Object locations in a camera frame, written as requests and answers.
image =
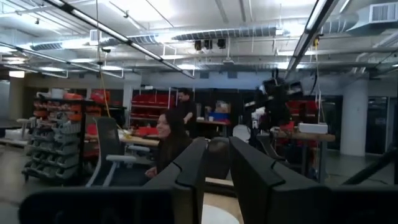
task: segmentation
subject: air vent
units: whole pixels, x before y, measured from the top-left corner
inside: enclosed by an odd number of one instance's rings
[[[102,38],[102,32],[101,31],[98,31],[98,30],[90,30],[90,41],[89,41],[89,44],[91,45],[91,46],[94,46],[94,45],[98,45],[98,32],[99,32],[99,39],[101,40],[101,38]]]
[[[209,79],[209,73],[208,72],[201,72],[199,78],[201,78],[201,79]]]
[[[230,79],[235,79],[235,78],[238,78],[238,73],[237,72],[228,72],[227,76]]]
[[[396,22],[398,20],[398,3],[373,4],[370,8],[370,22]]]

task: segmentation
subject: office chair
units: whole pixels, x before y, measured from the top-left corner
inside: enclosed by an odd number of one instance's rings
[[[121,146],[118,128],[113,118],[96,118],[99,142],[99,156],[97,166],[86,187],[91,186],[134,186],[142,185],[146,180],[147,168],[127,168],[126,164],[133,164],[137,158],[125,156]]]
[[[229,140],[213,138],[207,145],[206,177],[225,179],[229,172]]]
[[[271,145],[271,139],[269,134],[259,134],[257,135],[257,140],[260,142],[260,145],[262,146],[263,152],[271,157],[272,159],[275,159],[276,161],[280,162],[281,164],[287,166],[288,168],[291,168],[292,170],[296,172],[301,172],[301,164],[291,164],[287,162],[287,159],[283,156],[278,155],[278,153],[275,152],[275,149]]]

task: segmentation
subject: white tabletop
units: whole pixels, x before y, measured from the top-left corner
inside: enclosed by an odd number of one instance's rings
[[[239,224],[232,214],[227,211],[214,207],[211,205],[203,205],[203,211],[201,215],[202,224]]]

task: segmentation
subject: air duct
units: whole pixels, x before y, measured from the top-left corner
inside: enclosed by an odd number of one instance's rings
[[[137,44],[158,44],[167,41],[187,41],[202,39],[222,39],[222,38],[241,38],[241,37],[273,37],[276,30],[282,27],[282,35],[301,35],[308,19],[282,19],[272,21],[261,26],[238,27],[232,29],[212,29],[201,31],[179,32],[175,35],[170,33],[146,34],[129,36],[129,40]],[[369,36],[379,35],[386,29],[398,28],[398,2],[372,4],[351,14],[340,14],[334,19],[330,19],[320,28],[322,34],[336,34],[347,32],[351,35]],[[79,36],[79,39],[90,39]],[[46,41],[34,43],[32,50],[51,50],[63,49],[63,40]],[[101,42],[103,47],[118,45],[120,42],[114,38],[109,38]]]
[[[282,35],[301,35],[303,32],[307,19],[284,19],[281,22],[283,33]],[[358,22],[358,17],[355,15],[340,16],[325,23],[321,31],[324,34],[335,34],[346,32],[348,29],[355,26]],[[279,21],[273,21],[268,24],[254,27],[238,27],[231,29],[212,29],[201,31],[186,31],[179,32],[175,35],[166,34],[146,34],[129,36],[129,40],[137,44],[158,44],[160,42],[173,41],[188,41],[188,40],[202,40],[202,39],[223,39],[223,38],[242,38],[242,37],[273,37],[276,36],[276,30],[279,29]],[[90,37],[81,37],[79,39],[87,39]],[[63,49],[62,43],[64,40],[46,41],[45,43],[33,43],[32,50],[52,50]],[[101,41],[103,47],[118,45],[120,42],[114,38],[109,38]]]

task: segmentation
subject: long dark hair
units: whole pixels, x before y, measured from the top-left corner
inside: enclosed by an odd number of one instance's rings
[[[170,134],[166,139],[160,140],[159,149],[167,150],[167,157],[170,159],[175,151],[181,147],[187,147],[191,143],[184,127],[184,120],[176,109],[168,110],[164,113],[167,123],[170,126]]]

